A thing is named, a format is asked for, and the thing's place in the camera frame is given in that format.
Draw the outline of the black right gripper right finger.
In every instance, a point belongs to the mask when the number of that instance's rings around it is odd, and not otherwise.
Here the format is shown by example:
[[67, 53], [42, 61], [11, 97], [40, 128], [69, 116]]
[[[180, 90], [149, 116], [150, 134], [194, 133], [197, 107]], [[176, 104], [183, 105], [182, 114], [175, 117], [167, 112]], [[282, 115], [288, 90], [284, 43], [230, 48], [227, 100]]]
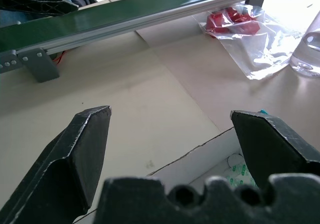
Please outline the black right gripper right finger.
[[320, 152], [279, 117], [233, 110], [230, 119], [258, 187], [273, 174], [320, 174]]

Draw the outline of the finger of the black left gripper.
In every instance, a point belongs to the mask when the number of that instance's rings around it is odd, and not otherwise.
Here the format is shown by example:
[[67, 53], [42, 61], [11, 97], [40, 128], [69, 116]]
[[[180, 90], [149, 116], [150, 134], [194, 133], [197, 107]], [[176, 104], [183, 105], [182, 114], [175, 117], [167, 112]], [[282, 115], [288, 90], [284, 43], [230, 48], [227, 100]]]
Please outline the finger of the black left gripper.
[[0, 9], [45, 16], [62, 16], [79, 9], [68, 0], [0, 0]]

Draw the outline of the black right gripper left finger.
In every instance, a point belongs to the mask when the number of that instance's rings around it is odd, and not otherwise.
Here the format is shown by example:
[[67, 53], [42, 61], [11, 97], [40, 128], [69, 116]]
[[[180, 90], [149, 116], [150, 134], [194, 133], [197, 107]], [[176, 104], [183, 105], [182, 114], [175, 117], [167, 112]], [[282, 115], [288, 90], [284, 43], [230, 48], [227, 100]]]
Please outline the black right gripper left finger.
[[71, 224], [88, 213], [100, 180], [108, 105], [77, 113], [41, 152], [0, 210], [2, 224]]

